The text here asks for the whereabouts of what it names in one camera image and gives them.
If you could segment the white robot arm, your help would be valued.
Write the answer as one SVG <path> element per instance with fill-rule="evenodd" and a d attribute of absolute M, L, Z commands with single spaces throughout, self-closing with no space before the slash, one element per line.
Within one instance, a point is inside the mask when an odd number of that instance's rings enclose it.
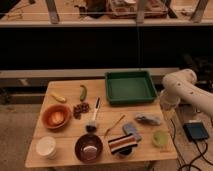
<path fill-rule="evenodd" d="M 184 100 L 213 118 L 213 93 L 196 87 L 196 82 L 197 75 L 191 69 L 166 74 L 162 79 L 164 89 L 159 95 L 161 107 L 170 110 Z"/>

